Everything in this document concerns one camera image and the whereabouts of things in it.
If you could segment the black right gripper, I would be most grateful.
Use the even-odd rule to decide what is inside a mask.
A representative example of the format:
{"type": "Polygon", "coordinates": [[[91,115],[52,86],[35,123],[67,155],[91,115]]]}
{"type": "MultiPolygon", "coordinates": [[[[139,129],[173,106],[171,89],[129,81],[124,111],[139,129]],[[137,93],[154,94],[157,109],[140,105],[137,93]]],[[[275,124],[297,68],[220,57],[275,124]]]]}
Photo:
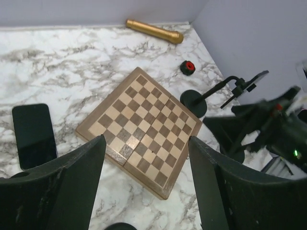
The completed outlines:
{"type": "Polygon", "coordinates": [[[244,137],[259,131],[249,151],[265,147],[292,164],[306,165],[307,124],[295,113],[300,107],[299,91],[300,87],[293,86],[276,99],[236,105],[231,109],[233,115],[207,116],[203,123],[226,153],[238,153],[244,137]]]}

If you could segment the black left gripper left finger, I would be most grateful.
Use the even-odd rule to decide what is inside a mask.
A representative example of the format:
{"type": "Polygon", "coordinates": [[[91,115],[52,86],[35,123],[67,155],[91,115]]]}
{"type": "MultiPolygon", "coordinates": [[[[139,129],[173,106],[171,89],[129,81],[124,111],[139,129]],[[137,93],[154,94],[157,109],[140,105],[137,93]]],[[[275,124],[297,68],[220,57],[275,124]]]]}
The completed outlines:
{"type": "Polygon", "coordinates": [[[0,228],[88,229],[105,151],[100,135],[57,159],[1,178],[0,228]]]}

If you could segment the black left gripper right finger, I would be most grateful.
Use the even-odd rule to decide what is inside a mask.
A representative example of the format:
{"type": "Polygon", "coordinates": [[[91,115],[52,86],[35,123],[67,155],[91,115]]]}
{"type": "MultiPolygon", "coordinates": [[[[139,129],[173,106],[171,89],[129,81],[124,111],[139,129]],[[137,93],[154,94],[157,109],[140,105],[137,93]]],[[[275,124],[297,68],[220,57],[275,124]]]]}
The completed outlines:
{"type": "Polygon", "coordinates": [[[249,168],[197,137],[189,157],[204,230],[304,230],[307,181],[249,168]]]}

